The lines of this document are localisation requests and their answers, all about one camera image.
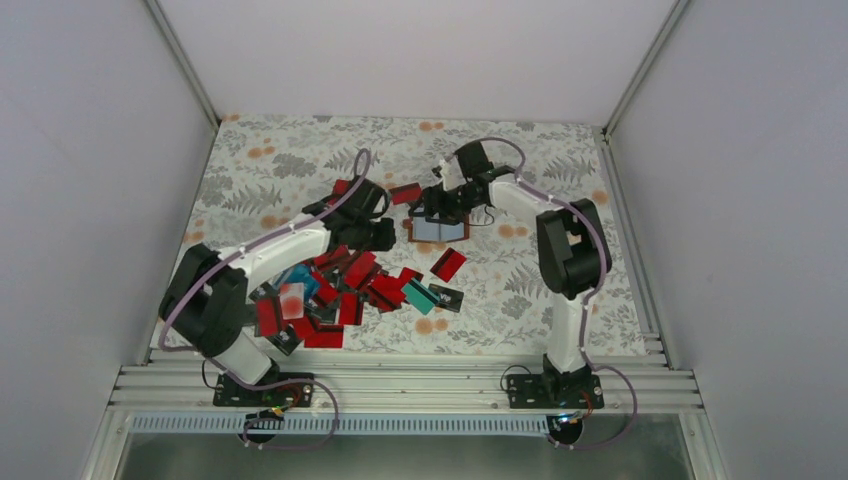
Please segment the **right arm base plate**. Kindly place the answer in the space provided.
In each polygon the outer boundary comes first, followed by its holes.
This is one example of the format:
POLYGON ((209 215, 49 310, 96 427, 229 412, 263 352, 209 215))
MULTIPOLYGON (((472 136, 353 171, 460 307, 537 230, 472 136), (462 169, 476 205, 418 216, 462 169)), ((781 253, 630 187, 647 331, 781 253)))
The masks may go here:
POLYGON ((597 375, 563 380, 545 379, 541 374, 509 374, 504 386, 512 409, 586 410, 605 407, 597 375))

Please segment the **brown leather card holder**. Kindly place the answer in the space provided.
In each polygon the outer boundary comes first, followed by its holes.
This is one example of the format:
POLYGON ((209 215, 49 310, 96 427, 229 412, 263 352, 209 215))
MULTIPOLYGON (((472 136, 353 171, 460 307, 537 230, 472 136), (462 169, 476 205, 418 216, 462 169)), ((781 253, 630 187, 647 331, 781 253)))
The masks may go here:
POLYGON ((425 217, 409 217, 409 241, 417 243, 453 243, 470 237, 470 226, 461 222, 445 224, 425 217))

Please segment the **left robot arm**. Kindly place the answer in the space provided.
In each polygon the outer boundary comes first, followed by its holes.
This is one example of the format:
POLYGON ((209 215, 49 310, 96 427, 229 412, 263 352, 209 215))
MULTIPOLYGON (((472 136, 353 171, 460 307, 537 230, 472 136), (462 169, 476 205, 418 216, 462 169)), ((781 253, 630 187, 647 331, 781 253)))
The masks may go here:
POLYGON ((395 242, 386 212, 390 193, 354 177, 342 195, 328 195, 304 207, 289 223, 253 240, 222 250, 190 247, 176 267, 158 308, 164 321, 159 347, 169 330, 224 370, 255 405, 278 391, 275 362, 243 332, 248 296, 262 283, 297 264, 332 251, 387 251, 395 242))

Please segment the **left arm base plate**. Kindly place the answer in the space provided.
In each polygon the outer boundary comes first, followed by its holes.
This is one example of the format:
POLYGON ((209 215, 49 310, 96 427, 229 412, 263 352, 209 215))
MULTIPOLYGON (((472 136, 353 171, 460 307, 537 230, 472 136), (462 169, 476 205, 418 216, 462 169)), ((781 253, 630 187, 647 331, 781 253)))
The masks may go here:
POLYGON ((305 380, 313 380, 312 373, 277 373, 271 383, 288 381, 274 389, 250 390, 236 383, 229 375, 218 377, 212 404, 216 407, 289 408, 310 407, 313 387, 305 380))

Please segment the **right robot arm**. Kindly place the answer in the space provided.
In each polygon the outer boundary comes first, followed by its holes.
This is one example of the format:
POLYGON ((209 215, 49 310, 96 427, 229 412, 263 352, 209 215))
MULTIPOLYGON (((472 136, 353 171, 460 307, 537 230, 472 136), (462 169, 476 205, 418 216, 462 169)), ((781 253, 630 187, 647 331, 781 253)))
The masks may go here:
POLYGON ((544 355, 544 399, 565 407, 580 393, 581 375, 592 368, 585 335, 594 298, 612 265, 596 204, 567 202, 529 181, 521 166, 495 165, 486 138, 469 142, 442 160, 439 182, 423 189, 410 213, 429 221, 458 224, 481 206, 503 210, 534 228, 539 272, 554 295, 553 322, 544 355))

